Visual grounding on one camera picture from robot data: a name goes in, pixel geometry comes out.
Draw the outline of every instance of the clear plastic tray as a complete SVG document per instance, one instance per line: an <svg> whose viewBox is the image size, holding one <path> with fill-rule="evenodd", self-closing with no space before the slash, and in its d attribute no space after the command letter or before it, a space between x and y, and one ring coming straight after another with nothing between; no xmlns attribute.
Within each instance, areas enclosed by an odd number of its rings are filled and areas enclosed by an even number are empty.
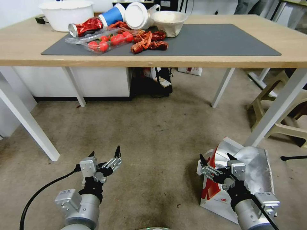
<svg viewBox="0 0 307 230"><path fill-rule="evenodd" d="M70 43L70 44L75 44L75 45L81 45L82 43L88 43L88 42L94 41L103 35L109 36L110 34L117 33L119 30L120 28L114 28L114 29L103 28L101 30L96 31L93 34L87 34L83 37L66 38L65 42Z"/></svg>
<svg viewBox="0 0 307 230"><path fill-rule="evenodd" d="M132 43L133 37L137 34L136 30L123 30L122 28L117 31L113 31L109 34L97 35L95 39L90 42L82 42L81 45L85 49L95 53L105 53L122 45Z"/></svg>
<svg viewBox="0 0 307 230"><path fill-rule="evenodd" d="M87 34L81 38L66 38L65 42L82 45L85 49L95 53L105 53L116 47L133 42L133 37L137 35L137 33L136 30L128 30L125 28L101 29L94 34ZM102 41L102 37L107 37L108 40Z"/></svg>

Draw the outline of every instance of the beige bowl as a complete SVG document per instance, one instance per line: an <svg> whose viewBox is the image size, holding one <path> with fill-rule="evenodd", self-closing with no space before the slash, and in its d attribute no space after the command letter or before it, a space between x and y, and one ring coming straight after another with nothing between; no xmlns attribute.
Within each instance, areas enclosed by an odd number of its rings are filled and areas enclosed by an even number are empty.
<svg viewBox="0 0 307 230"><path fill-rule="evenodd" d="M158 11L151 15L154 25L163 30L167 37L176 37L188 15L176 11Z"/></svg>

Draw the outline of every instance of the table top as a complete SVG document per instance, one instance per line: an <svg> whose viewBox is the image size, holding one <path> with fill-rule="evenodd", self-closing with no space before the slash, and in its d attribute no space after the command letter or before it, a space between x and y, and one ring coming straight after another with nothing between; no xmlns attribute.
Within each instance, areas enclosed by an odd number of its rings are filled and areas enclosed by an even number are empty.
<svg viewBox="0 0 307 230"><path fill-rule="evenodd" d="M306 0L303 1L294 1L294 0L280 0L281 2L291 3L300 6L307 6Z"/></svg>
<svg viewBox="0 0 307 230"><path fill-rule="evenodd" d="M49 56L41 55L66 33L28 19L0 29L0 66L105 67L307 67L307 35L256 15L192 15L187 24L231 23L281 56Z"/></svg>

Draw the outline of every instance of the blue paper cup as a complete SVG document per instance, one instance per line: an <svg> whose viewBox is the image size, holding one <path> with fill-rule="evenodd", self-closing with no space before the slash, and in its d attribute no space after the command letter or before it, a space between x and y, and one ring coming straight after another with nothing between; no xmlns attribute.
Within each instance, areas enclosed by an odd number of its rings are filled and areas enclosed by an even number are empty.
<svg viewBox="0 0 307 230"><path fill-rule="evenodd" d="M126 10L122 4L117 3L112 9L98 15L98 17L102 21L103 27L107 27L118 21L125 21L125 12Z"/></svg>

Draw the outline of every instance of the white plastic basin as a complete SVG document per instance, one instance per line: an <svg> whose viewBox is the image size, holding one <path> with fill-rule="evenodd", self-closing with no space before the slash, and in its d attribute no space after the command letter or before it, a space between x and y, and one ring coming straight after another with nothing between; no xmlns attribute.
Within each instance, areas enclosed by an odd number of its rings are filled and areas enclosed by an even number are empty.
<svg viewBox="0 0 307 230"><path fill-rule="evenodd" d="M93 2L85 0L52 1L39 5L54 30L68 32L68 24L79 24L94 17Z"/></svg>

